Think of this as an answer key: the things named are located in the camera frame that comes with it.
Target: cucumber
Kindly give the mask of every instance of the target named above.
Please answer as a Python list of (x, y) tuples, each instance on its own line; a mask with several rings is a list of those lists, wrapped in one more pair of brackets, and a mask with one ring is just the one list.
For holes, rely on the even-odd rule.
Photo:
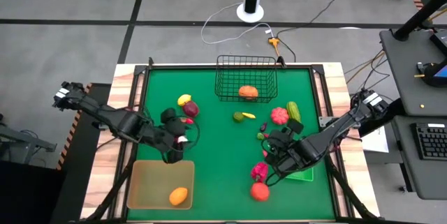
[(286, 109), (290, 119), (294, 119), (301, 123), (301, 114), (295, 102), (288, 102)]

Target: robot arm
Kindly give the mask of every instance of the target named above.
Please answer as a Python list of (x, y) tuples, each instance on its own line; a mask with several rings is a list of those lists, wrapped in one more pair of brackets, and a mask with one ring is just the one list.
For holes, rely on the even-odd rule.
[(270, 146), (270, 150), (266, 150), (268, 155), (265, 157), (265, 162), (272, 166), (278, 180), (273, 184), (269, 184), (267, 180), (266, 184), (273, 186), (293, 172), (303, 171), (316, 165), (329, 153), (335, 141), (340, 142), (346, 136), (349, 128), (367, 120), (382, 117), (387, 108), (387, 102), (382, 100), (377, 93), (363, 89), (351, 99), (351, 110), (334, 120), (320, 133), (298, 141), (294, 140), (295, 133), (300, 133), (302, 130), (302, 125), (295, 120), (290, 120), (287, 127), (281, 131), (273, 130), (269, 138), (265, 139)]
[(182, 152), (189, 143), (185, 138), (188, 126), (175, 115), (172, 108), (161, 113), (162, 126), (145, 115), (125, 108), (115, 109), (108, 105), (99, 105), (88, 96), (80, 83), (63, 82), (62, 88), (54, 96), (53, 107), (60, 110), (82, 110), (110, 129), (113, 136), (121, 140), (147, 144), (159, 150), (163, 160), (175, 163), (182, 159)]

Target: white paper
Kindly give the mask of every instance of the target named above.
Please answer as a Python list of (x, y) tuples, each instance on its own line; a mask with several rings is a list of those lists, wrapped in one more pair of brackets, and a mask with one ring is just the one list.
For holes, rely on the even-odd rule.
[(382, 126), (362, 137), (363, 149), (367, 151), (388, 152), (385, 128)]

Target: wooden table frame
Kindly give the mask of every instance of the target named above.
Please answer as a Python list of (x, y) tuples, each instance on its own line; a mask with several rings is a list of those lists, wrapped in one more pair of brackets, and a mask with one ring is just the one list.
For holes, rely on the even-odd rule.
[[(134, 107), (134, 110), (141, 110), (138, 105), (141, 100), (145, 100), (146, 87), (149, 82), (150, 69), (203, 69), (215, 68), (216, 64), (153, 64), (135, 65), (120, 64), (115, 69), (112, 88), (108, 105), (112, 107)], [(311, 76), (312, 87), (314, 89), (315, 103), (317, 105), (317, 115), (320, 117), (335, 116), (339, 117), (346, 113), (350, 108), (350, 99), (348, 89), (346, 87), (343, 76), (342, 66), (340, 63), (319, 63), (319, 64), (288, 64), (290, 68), (308, 68)], [(356, 130), (351, 130), (350, 136), (358, 137)], [(98, 145), (111, 139), (110, 133), (101, 133)], [(94, 159), (91, 170), (89, 185), (87, 188), (84, 205), (82, 208), (81, 218), (85, 218), (93, 213), (97, 206), (102, 202), (105, 195), (111, 189), (117, 176), (127, 164), (130, 157), (134, 157), (136, 148), (131, 143), (112, 142), (99, 150)], [(379, 215), (376, 204), (374, 190), (372, 188), (369, 172), (365, 156), (362, 149), (362, 143), (356, 140), (345, 139), (341, 145), (341, 151), (331, 154), (331, 158), (339, 171), (347, 178), (349, 186), (356, 193), (360, 201), (369, 209), (370, 212)], [(329, 177), (329, 184), (332, 190), (332, 199), (336, 216), (357, 216), (357, 211), (343, 194), (338, 183)], [(115, 202), (111, 205), (111, 209), (103, 218), (126, 217), (127, 208), (125, 207), (125, 199), (127, 197), (126, 188), (129, 182), (125, 183), (116, 197)]]

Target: red tomato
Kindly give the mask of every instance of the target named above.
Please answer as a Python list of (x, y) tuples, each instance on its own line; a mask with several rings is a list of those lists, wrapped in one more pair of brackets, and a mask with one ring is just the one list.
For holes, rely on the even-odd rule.
[(270, 195), (270, 190), (264, 183), (256, 182), (251, 186), (250, 194), (257, 201), (266, 201)]

